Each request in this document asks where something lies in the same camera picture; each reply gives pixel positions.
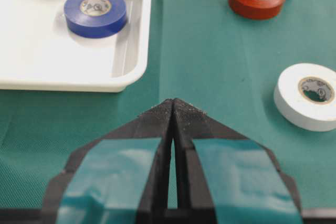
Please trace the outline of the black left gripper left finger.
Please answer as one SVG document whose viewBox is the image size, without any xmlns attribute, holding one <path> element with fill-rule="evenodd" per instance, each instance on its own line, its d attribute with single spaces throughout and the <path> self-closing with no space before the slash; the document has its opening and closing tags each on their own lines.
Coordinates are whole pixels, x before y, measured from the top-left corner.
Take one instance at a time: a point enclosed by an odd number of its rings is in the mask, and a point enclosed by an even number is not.
<svg viewBox="0 0 336 224">
<path fill-rule="evenodd" d="M 48 184 L 42 223 L 162 223 L 173 100 L 73 151 Z"/>
</svg>

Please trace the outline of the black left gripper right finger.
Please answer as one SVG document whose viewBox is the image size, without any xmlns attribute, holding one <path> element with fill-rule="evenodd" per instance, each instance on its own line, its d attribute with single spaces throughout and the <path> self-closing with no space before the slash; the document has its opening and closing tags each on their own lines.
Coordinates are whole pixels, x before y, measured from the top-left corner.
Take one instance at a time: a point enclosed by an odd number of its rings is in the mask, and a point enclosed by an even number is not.
<svg viewBox="0 0 336 224">
<path fill-rule="evenodd" d="M 295 181 L 274 153 L 174 99 L 177 198 L 188 223 L 301 223 Z"/>
</svg>

